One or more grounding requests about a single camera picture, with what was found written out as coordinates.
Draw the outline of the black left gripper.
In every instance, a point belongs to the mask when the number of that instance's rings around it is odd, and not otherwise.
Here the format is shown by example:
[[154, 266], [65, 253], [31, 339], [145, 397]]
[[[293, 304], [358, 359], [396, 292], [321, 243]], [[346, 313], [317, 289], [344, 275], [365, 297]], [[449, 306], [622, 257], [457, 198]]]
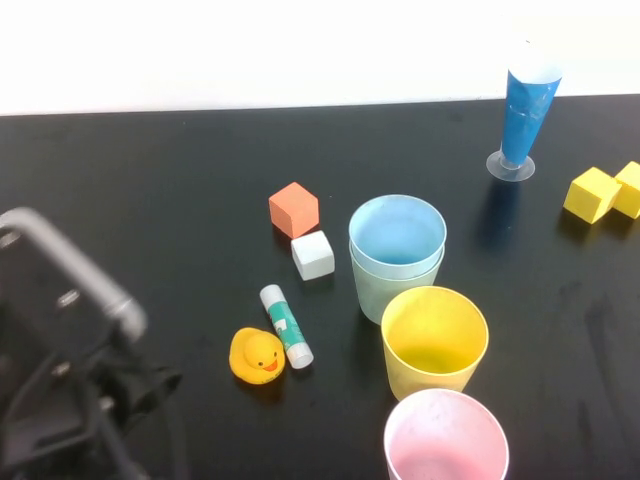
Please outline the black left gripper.
[[1, 397], [4, 479], [149, 479], [126, 436], [157, 414], [166, 430], [170, 479], [183, 476], [183, 434], [170, 400], [181, 380], [130, 350], [80, 366], [49, 355]]

